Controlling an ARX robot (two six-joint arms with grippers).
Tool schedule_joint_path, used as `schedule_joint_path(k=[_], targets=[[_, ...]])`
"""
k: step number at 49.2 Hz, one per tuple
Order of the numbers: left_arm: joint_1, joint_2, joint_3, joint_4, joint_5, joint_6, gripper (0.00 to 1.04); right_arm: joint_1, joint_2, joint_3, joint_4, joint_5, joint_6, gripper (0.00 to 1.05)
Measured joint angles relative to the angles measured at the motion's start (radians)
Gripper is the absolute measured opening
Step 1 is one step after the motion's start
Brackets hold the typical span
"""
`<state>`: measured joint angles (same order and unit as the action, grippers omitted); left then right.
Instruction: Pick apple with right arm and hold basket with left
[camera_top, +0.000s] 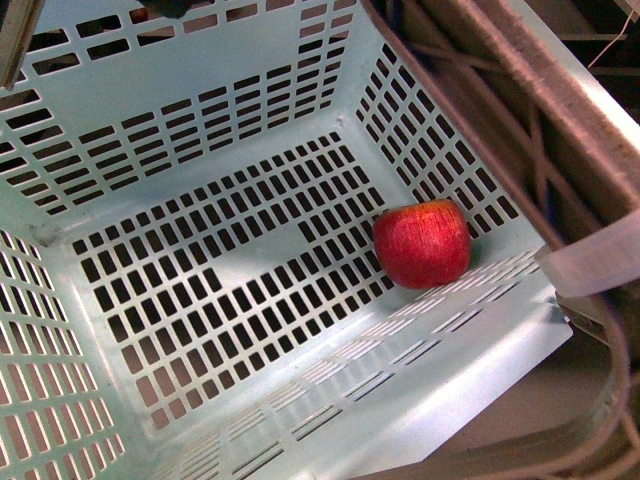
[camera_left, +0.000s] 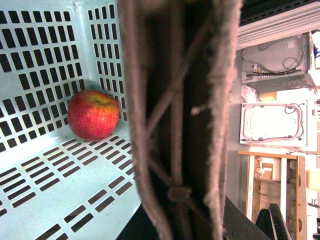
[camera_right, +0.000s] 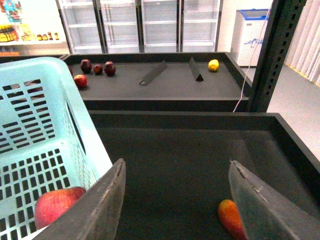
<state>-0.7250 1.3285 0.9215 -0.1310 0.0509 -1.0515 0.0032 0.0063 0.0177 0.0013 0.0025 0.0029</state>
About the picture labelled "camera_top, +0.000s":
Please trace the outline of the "brown lattice left gripper finger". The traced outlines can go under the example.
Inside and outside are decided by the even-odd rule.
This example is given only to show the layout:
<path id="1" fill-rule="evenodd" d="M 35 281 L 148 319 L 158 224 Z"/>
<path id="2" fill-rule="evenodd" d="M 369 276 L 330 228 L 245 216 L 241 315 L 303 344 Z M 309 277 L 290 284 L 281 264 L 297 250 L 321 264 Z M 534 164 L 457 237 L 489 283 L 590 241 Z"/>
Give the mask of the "brown lattice left gripper finger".
<path id="1" fill-rule="evenodd" d="M 544 238 L 567 252 L 639 213 L 639 129 L 523 1 L 369 1 L 367 13 Z M 558 302 L 610 352 L 596 403 L 556 428 L 386 479 L 633 479 L 639 284 Z"/>

